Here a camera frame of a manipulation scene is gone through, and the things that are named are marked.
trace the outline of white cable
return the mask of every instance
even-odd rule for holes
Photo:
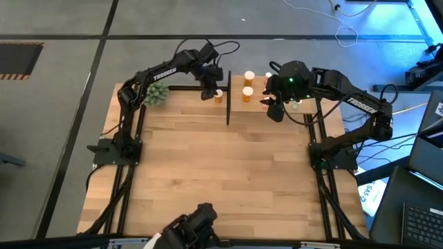
[[[346,21],[340,20],[340,19],[337,18],[337,17],[334,17],[334,16],[331,16],[331,15],[328,15],[328,14],[323,13],[323,12],[319,12],[319,11],[311,10],[311,9],[309,9],[309,8],[294,7],[292,4],[288,3],[286,0],[283,0],[283,2],[284,2],[285,4],[287,4],[288,6],[291,6],[294,10],[308,10],[308,11],[310,11],[310,12],[317,13],[317,14],[322,14],[322,15],[325,15],[325,16],[327,16],[327,17],[331,17],[331,18],[334,18],[335,20],[337,20],[340,24],[342,24],[342,26],[340,26],[340,27],[337,28],[337,32],[335,32],[335,39],[337,39],[337,42],[338,42],[338,44],[339,44],[340,47],[342,47],[342,48],[349,48],[349,47],[351,47],[351,46],[355,46],[355,45],[357,45],[357,43],[359,42],[359,34],[358,34],[358,32],[355,31],[355,29],[354,29],[349,23],[347,23]],[[340,32],[340,29],[342,29],[342,28],[349,28],[350,30],[354,31],[354,33],[355,33],[355,42],[354,42],[353,44],[350,44],[350,45],[343,45],[343,44],[341,43],[341,41],[340,41],[340,39],[337,37],[337,35],[338,35],[338,32]]]
[[[434,127],[435,125],[438,125],[441,121],[443,121],[443,118],[440,118],[439,120],[437,120],[436,122],[434,122],[433,124],[431,124],[431,125],[429,125],[427,128],[425,128],[424,130],[430,129],[430,128]],[[381,151],[379,151],[379,152],[375,153],[374,155],[370,156],[369,158],[366,158],[365,160],[361,161],[360,163],[358,163],[358,165],[364,163],[364,162],[367,161],[367,160],[370,160],[371,158],[373,158],[374,156],[380,154],[380,153],[383,152],[383,151],[386,151],[386,150],[388,150],[388,149],[392,149],[393,147],[396,147],[397,145],[401,145],[402,143],[405,143],[406,141],[409,141],[409,140],[415,138],[417,135],[418,135],[418,134],[411,135],[411,137],[408,138],[408,139],[406,139],[406,140],[403,140],[403,141],[401,141],[401,142],[399,142],[399,143],[397,143],[397,144],[395,144],[395,145],[393,145],[393,146],[390,146],[390,147],[388,147],[388,148],[382,149]]]
[[[331,2],[332,7],[335,9],[335,6],[337,5],[337,3],[334,0],[329,0],[329,1]],[[338,7],[337,9],[338,9],[338,11],[341,12],[341,14],[343,14],[346,17],[355,17],[355,16],[365,12],[366,10],[368,10],[368,8],[371,8],[371,6],[373,6],[376,2],[377,2],[377,0],[374,0],[370,5],[368,5],[368,7],[364,8],[362,11],[360,11],[356,14],[353,14],[353,15],[349,15],[349,14],[344,13],[340,7]]]

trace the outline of concrete floor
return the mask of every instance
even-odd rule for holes
[[[345,0],[337,2],[346,12],[356,12],[366,6]],[[112,0],[0,0],[0,35],[99,35],[111,3]],[[360,35],[421,34],[405,3],[377,3],[354,18],[334,14],[327,0],[292,3],[337,15],[353,25]],[[442,34],[424,0],[413,3],[431,36],[437,42],[442,41]],[[120,0],[110,34],[333,35],[338,26],[333,19],[306,10],[293,10],[279,0]],[[343,34],[351,35],[352,32],[343,30]],[[45,47],[28,81],[0,81],[0,151],[26,160],[25,167],[0,165],[0,241],[34,236],[98,46],[98,40],[43,42]],[[84,183],[93,159],[86,146],[97,143],[114,84],[125,81],[138,70],[171,58],[179,42],[179,39],[107,41],[49,237],[76,232],[85,196]],[[372,84],[403,84],[405,71],[418,60],[430,58],[423,53],[426,43],[418,40],[360,41],[351,48],[341,48],[335,40],[247,39],[238,42],[242,45],[240,50],[221,60],[225,71],[242,74],[252,70],[264,74],[270,71],[267,66],[270,60],[284,63],[296,59],[304,61],[308,67],[340,70],[355,86],[369,92]],[[203,44],[188,41],[183,48],[200,48]],[[166,81],[195,84],[189,75],[175,75]],[[429,94],[401,94],[394,110],[426,102],[428,98]],[[424,109],[420,107],[395,116],[394,136],[416,132]],[[346,105],[341,106],[341,111],[343,117],[358,113]],[[361,124],[345,125],[352,130]],[[372,155],[379,150],[379,147],[368,147],[361,155]],[[403,147],[383,152],[378,157],[395,160],[409,151],[410,147]],[[361,166],[372,169],[384,163],[369,160]]]

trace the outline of green plant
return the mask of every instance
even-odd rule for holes
[[[147,107],[155,107],[165,104],[169,95],[169,88],[164,82],[152,83],[146,91],[146,98],[143,104]]]

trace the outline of wooden table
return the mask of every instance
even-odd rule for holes
[[[262,81],[257,77],[255,88],[264,88]],[[171,91],[164,107],[146,111],[143,155],[132,183],[126,235],[152,236],[180,214],[193,212],[198,203],[209,202],[218,213],[214,229],[221,238],[325,239],[307,151],[308,129],[288,118],[281,123],[270,120],[258,103],[261,91],[243,103],[242,85],[242,76],[234,76],[229,126],[226,94],[217,104],[202,102],[197,91]],[[104,131],[118,123],[120,86],[115,86]],[[323,100],[323,112],[334,104]],[[315,102],[304,101],[291,112],[303,120],[300,113],[317,110]],[[328,136],[344,132],[338,109],[325,124]],[[78,232],[89,228],[108,204],[115,172],[116,166],[106,166],[93,175]],[[355,179],[347,171],[334,172],[341,207],[367,236]],[[118,207],[111,231],[116,231],[119,213]],[[333,235],[338,236],[330,207],[329,215]]]

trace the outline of keyboard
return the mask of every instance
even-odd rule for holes
[[[402,245],[443,249],[443,211],[404,203],[402,228]]]

